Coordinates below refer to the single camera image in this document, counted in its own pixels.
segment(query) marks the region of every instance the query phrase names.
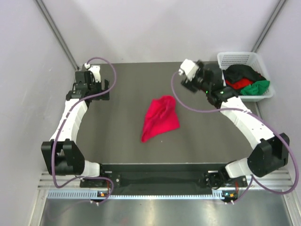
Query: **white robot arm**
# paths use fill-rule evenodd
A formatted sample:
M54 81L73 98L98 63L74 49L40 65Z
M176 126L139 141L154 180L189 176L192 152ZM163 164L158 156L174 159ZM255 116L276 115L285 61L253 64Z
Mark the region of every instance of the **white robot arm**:
M51 152L52 146L59 128L66 120L59 134L55 149L55 173L57 175L78 175L85 177L98 177L102 172L99 163L89 162L76 145L77 133L84 114L87 112L92 100L109 100L109 93L78 103L72 111L71 107L80 99L103 92L109 88L109 81L104 80L104 89L100 76L100 66L85 64L80 71L75 72L76 82L73 89L66 96L65 109L59 122L57 130L50 141L43 142L41 150L49 173L51 174Z
M248 158L233 161L219 170L222 181L254 174L263 177L287 164L288 151L272 131L259 120L247 114L251 112L231 87L226 87L221 69L217 64L194 63L186 59L179 69L184 76L181 84L192 92L202 90L206 93L209 103L217 109L239 108L242 111L220 111L228 117L244 134L253 148ZM289 138L282 133L280 136L289 143Z

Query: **green cloth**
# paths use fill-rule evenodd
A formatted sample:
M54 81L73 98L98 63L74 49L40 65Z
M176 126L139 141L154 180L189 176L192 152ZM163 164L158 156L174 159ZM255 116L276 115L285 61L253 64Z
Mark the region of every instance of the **green cloth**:
M268 87L268 80L257 81L254 82L252 85L244 87L240 91L240 93L244 96L261 96L262 94L264 94L265 91L267 91Z

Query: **laundry basket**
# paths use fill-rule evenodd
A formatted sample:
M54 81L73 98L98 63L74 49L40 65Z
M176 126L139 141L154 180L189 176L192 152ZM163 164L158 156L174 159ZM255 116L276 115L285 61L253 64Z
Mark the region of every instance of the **laundry basket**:
M222 52L217 54L217 61L222 70L226 70L231 65L248 65L256 72L270 81L267 69L263 60L257 53L253 52ZM239 96L245 102L257 102L264 98L271 98L274 95L274 89L270 83L269 88L262 96Z

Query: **cable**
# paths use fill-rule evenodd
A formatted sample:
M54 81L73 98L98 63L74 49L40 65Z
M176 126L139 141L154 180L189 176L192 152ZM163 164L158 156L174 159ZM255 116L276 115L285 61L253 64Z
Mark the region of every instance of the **cable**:
M113 190L114 190L114 183L111 179L109 178L104 178L104 177L96 177L96 178L92 178L92 177L86 177L87 179L99 179L99 180L106 180L108 181L110 184L111 184L111 189L109 191L109 193L105 196L105 198L101 201L101 202L98 202L97 205L100 205L100 204L104 204L106 201L108 201L108 198L109 196L112 194ZM56 216L55 218L50 216L50 210L49 210L49 207L47 208L47 217L50 221L56 221L60 216L62 216L65 212L67 212L68 210L72 209L73 207L77 206L78 204L80 203L84 203L84 202L93 202L91 200L81 200L81 201L78 201L72 205L70 205L69 207L67 207L66 209L64 209L58 216Z
M239 200L241 200L246 195L247 191L250 189L250 187L252 185L253 179L254 179L254 177L252 175L248 187L246 187L246 189L244 190L244 192L235 201L233 201L233 203L238 202Z
M235 181L235 191L238 194L238 192L239 192L239 185L238 185L237 181Z
M187 105L185 105L180 99L179 97L176 95L175 91L174 91L174 78L175 76L178 74L178 72L175 72L171 78L171 89L173 91L173 94L174 94L174 97L175 99L185 108L187 108L188 110L191 110L191 111L194 111L194 112L199 112L199 113L213 113L213 112L221 112L221 111L240 111L240 112L243 112L244 110L243 109L239 109L239 108L221 108L221 109L214 109L214 110L198 110L198 109L194 109L194 108L191 108L191 107L188 107ZM264 186L263 184L261 184L255 177L252 176L252 179L262 188L264 188L265 190L269 191L269 192L272 192L272 193L275 193L275 194L288 194L290 192L292 192L296 186L298 185L298 182L299 182L299 167L298 167L298 163L297 163L297 160L293 154L293 151L291 150L290 146L286 143L286 141L276 132L275 129L273 129L268 123L266 123L263 119L261 119L259 116L253 114L252 112L246 112L247 114L249 114L250 116L256 118L258 121L260 121L262 124L264 124L268 129L270 129L273 134L283 143L283 145L286 147L286 149L288 150L291 158L292 158L292 161L293 161L293 165L294 165L294 168L295 168L295 181L293 183L293 186L291 188L289 188L287 191L284 191L284 192L278 192L278 191L274 191L274 190L271 190L269 188L267 188L266 186Z
M59 127L58 132L57 132L57 134L56 134L55 140L54 140L54 142L53 142L52 153L51 153L51 173L52 173L53 183L54 183L54 185L55 185L56 188L62 188L62 187L64 187L64 186L66 186L67 184L69 184L70 182L72 182L72 181L74 181L74 180L76 180L76 179L78 179L78 178L82 178L82 177L74 177L74 178L68 180L67 182L65 182L64 184L58 185L58 183L57 183L57 181L56 181L56 177L55 177L55 148L56 148L56 144L57 144L58 138L59 138L59 136L60 136L60 134L61 134L61 132L62 132L62 130L63 130L63 127L64 127L64 125L65 125L65 123L66 123L66 121L67 121L67 119L68 119L68 117L69 117L71 111L75 108L75 106L76 106L77 104L79 104L79 103L82 102L82 101L85 101L85 100L88 100L88 99L91 99L91 98L94 98L94 97L99 97L99 96L101 96L101 95L103 95L103 94L106 94L106 93L110 92L111 89L112 89L112 88L115 86L115 84L116 84L117 73L116 73L116 70L115 70L114 66L113 66L108 60L106 60L106 59L104 59L104 58L101 58L101 57L93 57L93 58L91 58L91 59L89 59L89 60L87 61L87 64L88 64L89 62L91 62L92 60L94 60L94 59L103 60L103 61L105 61L108 65L110 65L110 67L112 68L113 73L114 73L114 82L113 82L112 86L111 86L110 88L108 88L106 91L101 92L101 93L98 93L98 94L90 95L90 96L87 96L87 97L84 97L84 98L80 99L79 101L77 101L77 102L69 109L68 113L66 114L66 118L63 120L63 122L62 122L61 126ZM109 178L103 178L103 177L98 177L98 178L88 178L88 179L104 179L104 180L109 180L109 181L111 182L111 180L110 180Z

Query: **red cloth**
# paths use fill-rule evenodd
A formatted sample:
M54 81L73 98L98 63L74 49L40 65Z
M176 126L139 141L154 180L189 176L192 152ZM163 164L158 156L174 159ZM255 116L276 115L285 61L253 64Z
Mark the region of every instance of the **red cloth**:
M141 141L145 143L158 134L179 127L180 123L175 113L175 99L172 96L153 99L145 115Z
M239 80L239 81L237 81L233 84L231 82L227 81L227 80L226 80L226 83L227 83L228 86L231 86L233 89L242 89L242 88L244 88L248 85L253 84L253 81L248 80L246 78L242 78L241 80Z

